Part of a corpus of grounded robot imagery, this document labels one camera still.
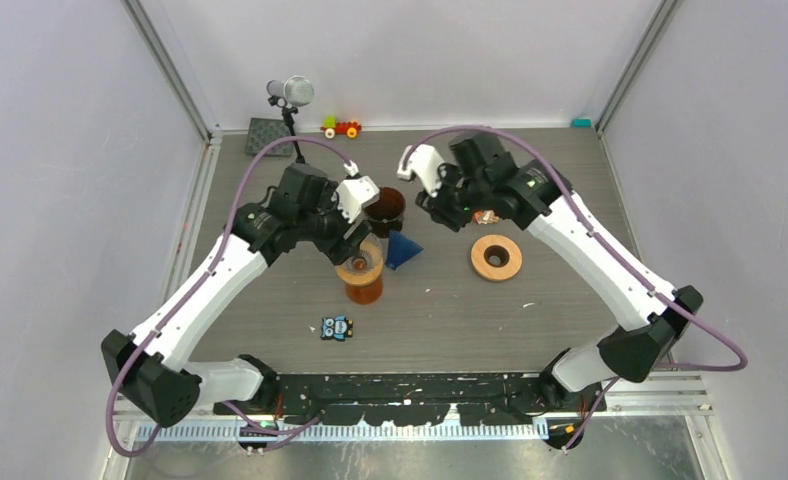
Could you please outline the clear glass dripper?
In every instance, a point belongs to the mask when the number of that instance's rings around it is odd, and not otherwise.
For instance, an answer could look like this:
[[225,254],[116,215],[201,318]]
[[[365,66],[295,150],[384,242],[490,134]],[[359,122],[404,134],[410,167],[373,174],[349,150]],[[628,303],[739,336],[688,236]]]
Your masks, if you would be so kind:
[[376,272],[384,267],[385,252],[381,240],[369,234],[359,245],[356,253],[345,261],[340,268],[351,275]]

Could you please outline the orange coffee filter box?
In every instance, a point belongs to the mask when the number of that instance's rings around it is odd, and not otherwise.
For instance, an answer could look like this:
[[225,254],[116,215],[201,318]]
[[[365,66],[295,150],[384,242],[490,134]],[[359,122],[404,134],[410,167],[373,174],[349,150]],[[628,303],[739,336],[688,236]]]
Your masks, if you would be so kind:
[[493,210],[478,210],[473,214],[473,222],[479,225],[491,225],[499,221],[499,216]]

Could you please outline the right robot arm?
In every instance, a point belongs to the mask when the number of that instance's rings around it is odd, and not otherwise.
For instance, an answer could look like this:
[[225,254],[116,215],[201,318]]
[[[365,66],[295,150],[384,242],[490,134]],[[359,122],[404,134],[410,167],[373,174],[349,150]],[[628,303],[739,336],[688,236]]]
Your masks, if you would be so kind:
[[478,210],[510,220],[556,252],[600,296],[616,327],[562,351],[540,373],[541,397],[566,410],[590,385],[618,377],[644,381],[683,335],[703,303],[692,286],[675,288],[634,257],[585,206],[569,181],[538,159],[515,162],[498,134],[463,132],[446,162],[431,145],[408,146],[397,175],[419,180],[417,205],[454,232]]

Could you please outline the blue plastic dripper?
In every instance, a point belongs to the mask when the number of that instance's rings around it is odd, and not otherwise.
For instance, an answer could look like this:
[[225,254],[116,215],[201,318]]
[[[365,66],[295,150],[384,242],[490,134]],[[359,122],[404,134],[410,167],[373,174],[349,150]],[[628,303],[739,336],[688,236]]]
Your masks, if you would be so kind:
[[402,234],[400,231],[391,230],[388,237],[388,249],[385,266],[397,270],[401,265],[419,255],[424,248]]

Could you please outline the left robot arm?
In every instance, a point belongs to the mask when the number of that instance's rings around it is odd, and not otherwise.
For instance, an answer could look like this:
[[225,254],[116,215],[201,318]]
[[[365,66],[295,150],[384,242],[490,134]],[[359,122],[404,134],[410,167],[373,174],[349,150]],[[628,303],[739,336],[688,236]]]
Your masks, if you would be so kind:
[[193,362],[190,356],[231,301],[297,244],[312,243],[335,266],[358,253],[371,231],[363,209],[380,190],[355,167],[348,173],[336,182],[293,163],[264,200],[237,208],[228,234],[154,315],[131,333],[113,330],[102,341],[120,393],[163,428],[196,407],[224,401],[268,412],[277,398],[272,368],[250,355],[225,362]]

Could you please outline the amber glass carafe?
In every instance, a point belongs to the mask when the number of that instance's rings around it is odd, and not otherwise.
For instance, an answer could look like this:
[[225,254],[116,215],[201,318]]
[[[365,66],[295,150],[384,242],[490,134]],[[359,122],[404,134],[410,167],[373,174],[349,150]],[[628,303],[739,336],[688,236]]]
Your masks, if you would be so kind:
[[367,285],[345,285],[345,293],[347,297],[353,303],[359,305],[368,305],[374,303],[381,297],[383,290],[384,283],[381,278]]

